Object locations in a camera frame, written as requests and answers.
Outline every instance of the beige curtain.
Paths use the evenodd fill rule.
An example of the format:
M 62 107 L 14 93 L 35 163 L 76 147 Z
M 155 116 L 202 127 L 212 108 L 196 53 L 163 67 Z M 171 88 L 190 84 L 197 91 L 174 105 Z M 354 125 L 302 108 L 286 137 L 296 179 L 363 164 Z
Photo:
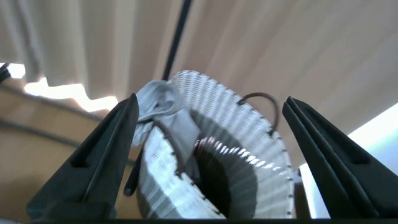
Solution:
M 182 0 L 0 0 L 0 60 L 119 100 L 160 78 Z M 194 0 L 172 72 L 292 95 L 346 133 L 398 102 L 396 0 Z M 271 105 L 253 105 L 273 119 Z M 282 119 L 295 166 L 304 162 Z

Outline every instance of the black pole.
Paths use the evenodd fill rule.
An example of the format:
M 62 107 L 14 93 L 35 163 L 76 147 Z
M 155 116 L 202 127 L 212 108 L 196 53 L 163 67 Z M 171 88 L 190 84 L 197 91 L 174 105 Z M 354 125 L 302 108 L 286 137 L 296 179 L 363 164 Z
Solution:
M 167 59 L 166 67 L 163 73 L 163 80 L 168 80 L 170 76 L 170 71 L 173 66 L 175 54 L 177 53 L 178 45 L 180 44 L 180 39 L 182 31 L 184 30 L 185 22 L 188 17 L 189 8 L 191 6 L 192 0 L 184 0 L 184 4 L 181 7 L 180 18 L 178 19 L 177 27 L 175 29 L 174 38 L 172 46 L 170 48 L 169 57 Z

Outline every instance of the woven basket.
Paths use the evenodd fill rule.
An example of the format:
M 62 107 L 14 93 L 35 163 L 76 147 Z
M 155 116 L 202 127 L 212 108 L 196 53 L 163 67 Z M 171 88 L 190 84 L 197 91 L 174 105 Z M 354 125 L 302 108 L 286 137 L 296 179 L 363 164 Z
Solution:
M 292 218 L 292 166 L 268 120 L 201 73 L 182 71 L 169 83 L 185 97 L 204 134 L 195 151 L 203 182 L 196 186 L 187 175 L 173 175 L 177 160 L 167 141 L 156 152 L 164 153 L 162 169 L 149 162 L 155 152 L 144 150 L 138 187 L 143 217 Z

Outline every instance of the white wicker basket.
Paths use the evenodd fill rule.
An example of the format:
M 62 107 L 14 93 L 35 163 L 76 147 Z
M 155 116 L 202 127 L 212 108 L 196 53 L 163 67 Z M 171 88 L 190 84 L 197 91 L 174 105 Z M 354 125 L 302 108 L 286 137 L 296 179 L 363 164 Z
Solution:
M 248 103 L 237 104 L 242 99 L 239 95 L 201 73 L 182 71 L 169 83 L 185 97 L 194 122 L 205 135 L 198 142 L 195 153 L 201 175 L 207 176 L 204 184 L 215 194 L 228 192 L 228 199 L 221 200 L 223 204 L 210 198 L 213 204 L 230 219 L 292 218 L 292 166 L 279 133 L 269 134 L 273 130 L 270 123 Z M 145 174 L 140 172 L 139 176 L 139 207 L 144 218 L 224 217 L 212 213 L 201 213 L 200 217 L 193 215 L 195 210 L 214 206 L 204 199 L 205 192 L 191 185 L 192 181 L 186 175 L 178 180 L 159 177 L 165 177 L 159 173 L 165 171 L 150 168 L 154 163 L 150 164 L 145 156 L 151 153 L 144 151 L 141 172 Z M 173 156 L 167 159 L 172 162 L 164 164 L 175 166 Z M 165 212 L 166 208 L 174 213 Z

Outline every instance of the cloth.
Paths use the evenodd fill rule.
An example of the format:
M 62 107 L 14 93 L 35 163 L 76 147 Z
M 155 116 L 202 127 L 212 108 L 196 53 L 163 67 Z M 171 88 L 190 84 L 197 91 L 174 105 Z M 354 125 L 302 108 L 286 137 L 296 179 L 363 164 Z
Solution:
M 139 119 L 132 140 L 133 146 L 142 144 L 153 122 L 157 121 L 167 129 L 174 142 L 174 151 L 187 175 L 199 181 L 199 168 L 193 156 L 195 141 L 200 129 L 193 122 L 185 100 L 176 89 L 163 80 L 146 84 L 136 94 L 139 105 Z

